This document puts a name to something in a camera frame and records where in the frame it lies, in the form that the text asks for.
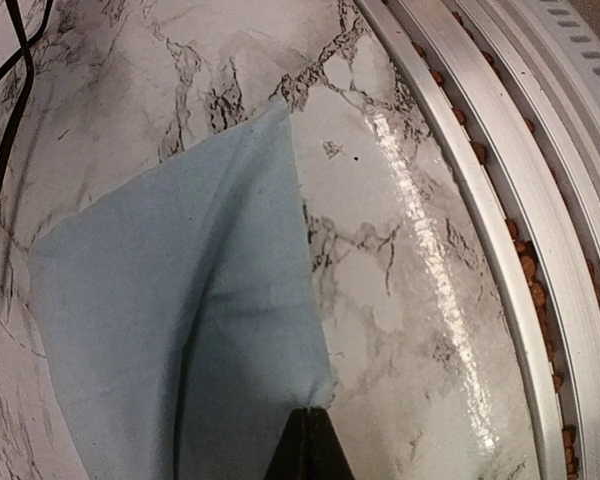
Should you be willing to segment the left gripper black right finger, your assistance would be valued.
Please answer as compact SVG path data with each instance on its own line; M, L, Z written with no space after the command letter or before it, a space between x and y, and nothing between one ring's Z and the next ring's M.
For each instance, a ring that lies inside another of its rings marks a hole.
M354 475L325 409L308 411L307 478L353 480Z

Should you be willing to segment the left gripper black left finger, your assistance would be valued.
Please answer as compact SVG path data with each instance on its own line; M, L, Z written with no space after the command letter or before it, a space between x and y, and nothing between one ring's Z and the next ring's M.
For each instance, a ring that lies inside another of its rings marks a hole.
M267 467L265 480L303 480L308 475L308 410L293 410Z

